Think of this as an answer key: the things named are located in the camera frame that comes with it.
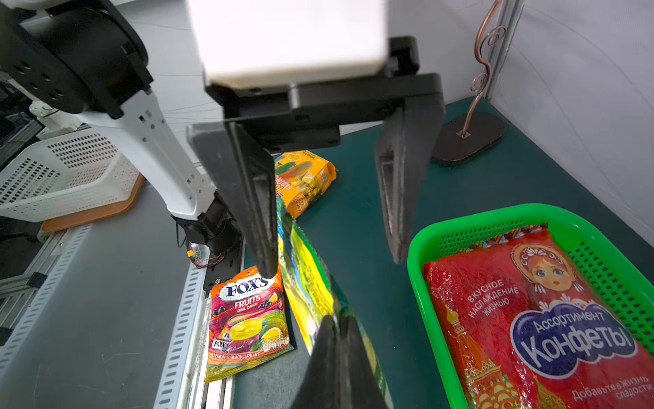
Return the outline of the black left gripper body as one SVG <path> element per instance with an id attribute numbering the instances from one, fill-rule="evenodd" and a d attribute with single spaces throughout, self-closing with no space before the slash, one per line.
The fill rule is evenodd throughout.
<path id="1" fill-rule="evenodd" d="M 330 148 L 341 126 L 386 122 L 417 97 L 443 99 L 438 73 L 421 73 L 417 40 L 393 37 L 383 68 L 371 76 L 311 84 L 235 90 L 205 84 L 205 92 L 270 153 Z"/>

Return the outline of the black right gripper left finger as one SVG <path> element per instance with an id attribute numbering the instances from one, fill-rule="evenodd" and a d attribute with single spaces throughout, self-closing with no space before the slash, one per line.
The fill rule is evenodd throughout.
<path id="1" fill-rule="evenodd" d="M 337 326 L 334 318 L 323 318 L 301 386 L 291 408 L 337 408 Z"/>

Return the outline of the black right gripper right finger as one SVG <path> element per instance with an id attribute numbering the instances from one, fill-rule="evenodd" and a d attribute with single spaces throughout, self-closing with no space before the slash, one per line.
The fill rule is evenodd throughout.
<path id="1" fill-rule="evenodd" d="M 339 319 L 338 403 L 340 408 L 388 408 L 371 370 L 358 322 Z"/>

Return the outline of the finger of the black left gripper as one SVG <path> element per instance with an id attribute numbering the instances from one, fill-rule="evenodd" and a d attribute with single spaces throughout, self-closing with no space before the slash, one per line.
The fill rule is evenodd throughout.
<path id="1" fill-rule="evenodd" d="M 259 273 L 278 272 L 273 157 L 236 123 L 193 124 L 187 142 L 240 225 Z"/>
<path id="2" fill-rule="evenodd" d="M 445 115 L 440 96 L 408 98 L 383 120 L 374 144 L 383 223 L 396 264 L 407 259 L 418 196 Z"/>

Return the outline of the yellow candy bag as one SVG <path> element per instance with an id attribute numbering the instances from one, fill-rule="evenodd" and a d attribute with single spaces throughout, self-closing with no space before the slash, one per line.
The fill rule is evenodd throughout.
<path id="1" fill-rule="evenodd" d="M 286 211 L 298 218 L 337 180 L 337 168 L 307 150 L 282 153 L 274 159 L 276 194 Z"/>

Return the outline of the green Fox's candy bag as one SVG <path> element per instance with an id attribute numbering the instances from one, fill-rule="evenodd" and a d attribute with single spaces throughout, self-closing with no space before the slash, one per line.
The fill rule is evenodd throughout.
<path id="1" fill-rule="evenodd" d="M 343 316 L 354 317 L 358 322 L 376 385 L 388 408 L 393 407 L 387 380 L 364 327 L 296 219 L 286 211 L 285 204 L 281 199 L 277 201 L 277 220 L 279 267 L 284 281 L 284 289 L 308 354 L 311 357 L 321 322 L 325 316 L 331 315 L 336 322 L 337 347 L 339 319 Z"/>

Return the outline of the orange Fox's candy bag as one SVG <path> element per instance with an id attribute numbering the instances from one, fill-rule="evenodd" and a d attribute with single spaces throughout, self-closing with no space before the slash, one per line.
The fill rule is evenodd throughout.
<path id="1" fill-rule="evenodd" d="M 211 290 L 206 383 L 229 378 L 292 351 L 282 274 L 251 267 Z"/>

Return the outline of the red candy bag with buildings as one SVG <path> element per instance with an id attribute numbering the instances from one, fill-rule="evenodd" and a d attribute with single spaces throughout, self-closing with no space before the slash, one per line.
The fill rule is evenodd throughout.
<path id="1" fill-rule="evenodd" d="M 427 262 L 422 275 L 469 407 L 652 407 L 652 356 L 546 224 Z"/>

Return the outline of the green plastic basket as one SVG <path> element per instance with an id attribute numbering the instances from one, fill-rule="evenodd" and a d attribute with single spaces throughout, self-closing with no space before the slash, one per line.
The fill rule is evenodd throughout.
<path id="1" fill-rule="evenodd" d="M 518 204 L 434 223 L 419 231 L 410 243 L 407 269 L 452 408 L 466 408 L 468 402 L 423 280 L 422 267 L 499 233 L 543 222 L 548 223 L 555 243 L 572 258 L 582 276 L 632 336 L 648 352 L 653 351 L 652 282 L 606 235 L 581 216 L 549 204 Z"/>

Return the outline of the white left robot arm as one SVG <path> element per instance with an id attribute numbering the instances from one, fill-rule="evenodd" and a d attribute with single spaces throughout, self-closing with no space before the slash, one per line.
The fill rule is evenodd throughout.
<path id="1" fill-rule="evenodd" d="M 405 262 L 446 115 L 417 41 L 388 35 L 384 1 L 190 1 L 218 123 L 177 140 L 146 45 L 109 1 L 4 1 L 1 67 L 39 100 L 99 130 L 155 187 L 187 238 L 217 249 L 230 213 L 260 274 L 279 270 L 274 155 L 327 148 L 380 121 L 374 146 L 388 245 Z"/>

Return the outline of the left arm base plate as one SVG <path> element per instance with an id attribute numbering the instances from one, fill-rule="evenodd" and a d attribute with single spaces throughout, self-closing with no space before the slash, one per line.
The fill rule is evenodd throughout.
<path id="1" fill-rule="evenodd" d="M 221 262 L 218 262 L 218 259 L 209 262 L 209 266 L 204 271 L 203 290 L 210 293 L 214 286 L 233 279 L 243 270 L 243 265 L 244 242 L 240 241 L 226 253 Z"/>

